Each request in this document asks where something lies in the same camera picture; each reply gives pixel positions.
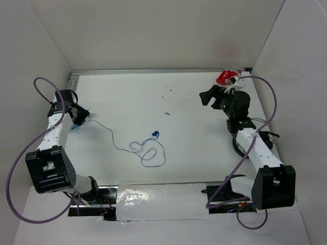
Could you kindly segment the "teal white cat-ear headphones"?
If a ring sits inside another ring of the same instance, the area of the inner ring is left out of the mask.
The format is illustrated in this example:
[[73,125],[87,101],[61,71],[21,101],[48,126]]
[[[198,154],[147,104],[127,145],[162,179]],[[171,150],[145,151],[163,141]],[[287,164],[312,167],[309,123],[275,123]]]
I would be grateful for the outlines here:
[[83,130],[83,127],[88,123],[88,121],[83,122],[81,125],[73,124],[70,128],[70,131],[73,133],[81,133]]

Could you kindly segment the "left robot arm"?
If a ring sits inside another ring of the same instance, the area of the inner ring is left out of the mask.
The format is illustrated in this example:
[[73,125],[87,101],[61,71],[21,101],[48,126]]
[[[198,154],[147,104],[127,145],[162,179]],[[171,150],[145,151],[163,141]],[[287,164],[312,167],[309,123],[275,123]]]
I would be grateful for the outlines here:
[[101,197],[96,180],[81,176],[65,152],[68,133],[79,127],[90,116],[88,110],[77,104],[77,94],[69,89],[55,92],[56,101],[48,112],[48,129],[41,144],[25,156],[32,183],[38,193],[79,192],[88,204]]

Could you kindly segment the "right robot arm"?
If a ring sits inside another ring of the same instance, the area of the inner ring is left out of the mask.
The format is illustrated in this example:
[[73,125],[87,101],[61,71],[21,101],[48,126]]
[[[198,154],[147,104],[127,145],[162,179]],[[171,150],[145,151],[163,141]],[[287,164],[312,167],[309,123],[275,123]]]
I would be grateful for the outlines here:
[[242,175],[232,175],[223,187],[228,200],[239,195],[252,200],[256,209],[291,207],[295,202],[295,169],[284,165],[267,146],[269,137],[258,131],[248,117],[250,96],[244,91],[232,90],[214,85],[199,94],[204,106],[211,99],[213,109],[222,110],[227,116],[227,129],[233,141],[245,152],[244,160],[250,159],[255,171],[255,179]]

